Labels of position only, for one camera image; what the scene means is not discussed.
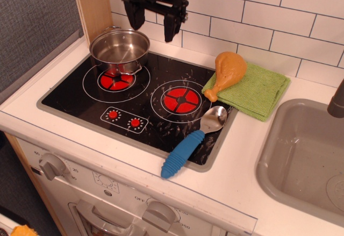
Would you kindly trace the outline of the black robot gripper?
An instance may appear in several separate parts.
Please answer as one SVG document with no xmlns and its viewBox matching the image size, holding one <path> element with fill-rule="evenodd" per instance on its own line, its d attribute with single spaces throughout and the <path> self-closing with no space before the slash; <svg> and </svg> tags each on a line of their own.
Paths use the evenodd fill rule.
<svg viewBox="0 0 344 236">
<path fill-rule="evenodd" d="M 145 22 L 145 10 L 164 15 L 164 40 L 172 42 L 181 22 L 187 20 L 187 0 L 122 0 L 130 25 L 138 30 Z"/>
</svg>

